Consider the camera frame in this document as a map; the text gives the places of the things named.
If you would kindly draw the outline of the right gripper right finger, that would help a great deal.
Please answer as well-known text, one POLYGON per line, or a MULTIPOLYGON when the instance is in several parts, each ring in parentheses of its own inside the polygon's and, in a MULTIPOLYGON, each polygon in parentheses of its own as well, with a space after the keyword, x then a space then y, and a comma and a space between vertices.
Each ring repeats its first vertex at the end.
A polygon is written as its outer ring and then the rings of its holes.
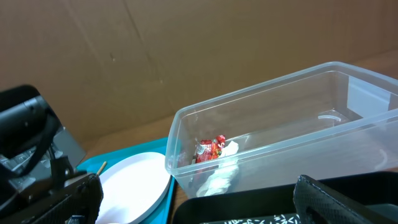
POLYGON ((298 177, 293 201, 302 224, 397 224, 307 175, 298 177))

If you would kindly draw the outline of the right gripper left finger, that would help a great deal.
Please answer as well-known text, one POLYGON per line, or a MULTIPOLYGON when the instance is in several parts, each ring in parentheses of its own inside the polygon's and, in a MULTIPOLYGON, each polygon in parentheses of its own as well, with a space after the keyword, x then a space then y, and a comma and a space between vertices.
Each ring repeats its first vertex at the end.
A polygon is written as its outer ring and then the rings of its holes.
POLYGON ((103 199, 100 178, 95 173, 78 173, 71 179, 49 177, 22 191, 10 183, 1 184, 1 223, 94 223, 103 199))

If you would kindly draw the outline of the white tissue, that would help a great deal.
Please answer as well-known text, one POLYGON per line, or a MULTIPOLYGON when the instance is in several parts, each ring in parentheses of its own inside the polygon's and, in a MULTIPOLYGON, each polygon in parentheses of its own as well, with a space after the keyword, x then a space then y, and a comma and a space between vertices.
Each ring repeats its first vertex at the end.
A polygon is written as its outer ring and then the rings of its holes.
MULTIPOLYGON (((238 152, 239 144, 231 141, 223 148, 219 158, 232 156, 238 152)), ((231 186, 232 180, 238 174, 237 160, 230 160, 223 164, 197 170, 193 178, 197 197, 224 194, 231 186)))

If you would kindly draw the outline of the red snack wrapper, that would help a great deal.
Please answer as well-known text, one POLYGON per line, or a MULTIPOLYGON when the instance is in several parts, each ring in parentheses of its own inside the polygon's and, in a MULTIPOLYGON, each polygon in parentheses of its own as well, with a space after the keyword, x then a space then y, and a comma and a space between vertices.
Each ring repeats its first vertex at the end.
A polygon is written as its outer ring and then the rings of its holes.
POLYGON ((219 135, 213 139, 204 139, 197 142, 195 154, 193 156, 195 163, 201 163, 219 158, 222 154, 225 142, 226 137, 224 135, 219 135))

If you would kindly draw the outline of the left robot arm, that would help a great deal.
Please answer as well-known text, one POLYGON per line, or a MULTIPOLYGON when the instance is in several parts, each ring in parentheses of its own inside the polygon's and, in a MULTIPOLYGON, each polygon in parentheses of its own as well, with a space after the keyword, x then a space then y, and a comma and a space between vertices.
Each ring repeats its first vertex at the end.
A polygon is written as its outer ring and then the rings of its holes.
POLYGON ((1 92, 1 155, 12 159, 37 146, 51 124, 62 125, 57 115, 32 85, 1 92))

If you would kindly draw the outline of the grey dishwasher rack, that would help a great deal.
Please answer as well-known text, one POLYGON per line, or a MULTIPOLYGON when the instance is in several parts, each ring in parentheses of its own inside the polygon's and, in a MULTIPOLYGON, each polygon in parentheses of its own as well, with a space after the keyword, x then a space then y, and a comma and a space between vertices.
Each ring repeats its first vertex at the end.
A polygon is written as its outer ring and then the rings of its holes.
MULTIPOLYGON (((75 141, 66 128, 61 129, 54 136, 51 148, 56 158, 67 156, 72 167, 76 167, 86 155, 86 152, 75 141)), ((22 171, 27 166, 34 152, 35 147, 32 147, 12 159, 8 159, 1 155, 1 164, 13 172, 22 171)), ((46 152, 29 174, 18 179, 10 179, 8 182, 16 190, 21 191, 34 182, 49 178, 50 176, 50 156, 49 153, 46 152)))

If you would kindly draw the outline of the black waste tray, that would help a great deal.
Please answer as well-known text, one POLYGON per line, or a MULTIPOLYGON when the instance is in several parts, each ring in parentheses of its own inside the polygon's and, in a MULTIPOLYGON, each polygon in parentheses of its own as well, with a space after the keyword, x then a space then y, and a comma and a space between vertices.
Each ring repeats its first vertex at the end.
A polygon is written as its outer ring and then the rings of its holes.
MULTIPOLYGON (((397 221, 396 172, 373 172, 317 181, 397 221)), ((205 223, 297 213, 293 201, 295 184, 193 198, 179 206, 173 222, 205 223)))

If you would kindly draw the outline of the clear plastic waste bin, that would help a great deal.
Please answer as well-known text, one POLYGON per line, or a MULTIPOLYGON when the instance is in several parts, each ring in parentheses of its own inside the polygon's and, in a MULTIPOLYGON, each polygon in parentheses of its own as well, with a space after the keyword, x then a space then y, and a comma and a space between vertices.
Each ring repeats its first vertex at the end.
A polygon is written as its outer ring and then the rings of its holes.
POLYGON ((226 193, 397 167, 397 80, 327 62, 177 111, 165 169, 197 197, 195 172, 237 160, 226 193), (197 142, 224 135, 232 156, 195 163, 197 142))

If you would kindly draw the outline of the right wooden chopstick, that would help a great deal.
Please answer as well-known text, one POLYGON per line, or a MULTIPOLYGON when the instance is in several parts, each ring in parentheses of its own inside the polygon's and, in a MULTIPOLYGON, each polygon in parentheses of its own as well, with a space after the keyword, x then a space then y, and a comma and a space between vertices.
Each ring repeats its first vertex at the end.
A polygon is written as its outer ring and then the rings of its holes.
POLYGON ((100 175, 100 174, 102 173, 102 171, 104 170, 104 168, 106 167, 106 165, 107 165, 107 162, 104 161, 104 162, 102 163, 101 167, 97 170, 96 174, 97 174, 97 175, 100 175))

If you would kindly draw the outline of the large white plate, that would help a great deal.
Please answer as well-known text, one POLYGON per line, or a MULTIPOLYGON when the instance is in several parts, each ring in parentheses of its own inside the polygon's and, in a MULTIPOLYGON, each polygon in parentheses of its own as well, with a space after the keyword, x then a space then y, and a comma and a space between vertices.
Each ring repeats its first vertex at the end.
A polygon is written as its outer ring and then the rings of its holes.
POLYGON ((103 199, 96 223, 140 223, 163 200, 171 176, 165 156, 143 152, 111 166, 100 176, 103 199))

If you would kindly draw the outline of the teal serving tray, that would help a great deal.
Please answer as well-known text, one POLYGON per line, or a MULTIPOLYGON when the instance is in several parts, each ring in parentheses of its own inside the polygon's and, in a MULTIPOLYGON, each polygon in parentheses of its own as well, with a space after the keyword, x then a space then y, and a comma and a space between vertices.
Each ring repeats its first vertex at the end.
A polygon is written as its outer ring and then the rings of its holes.
MULTIPOLYGON (((109 152, 99 156, 92 157, 85 162, 81 163, 78 168, 80 170, 87 170, 90 172, 96 172, 104 161, 107 162, 106 167, 102 171, 106 171, 116 163, 126 159, 130 156, 140 154, 143 152, 158 152, 165 155, 167 144, 167 138, 158 139, 155 141, 146 142, 136 146, 127 147, 117 151, 109 152)), ((167 223, 169 219, 169 211, 172 203, 172 197, 174 194, 175 179, 171 176, 170 185, 168 191, 165 194, 163 200, 155 208, 155 210, 140 223, 167 223)))

